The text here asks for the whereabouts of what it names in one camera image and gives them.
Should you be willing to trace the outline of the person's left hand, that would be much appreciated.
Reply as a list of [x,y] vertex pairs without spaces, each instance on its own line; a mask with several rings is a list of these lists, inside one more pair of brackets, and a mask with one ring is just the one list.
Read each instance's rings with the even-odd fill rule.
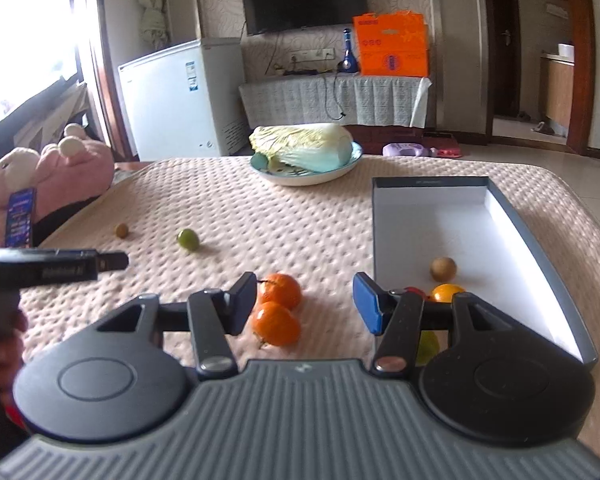
[[23,334],[28,329],[26,315],[18,310],[12,321],[12,333],[0,340],[0,402],[12,405],[12,386],[23,366]]

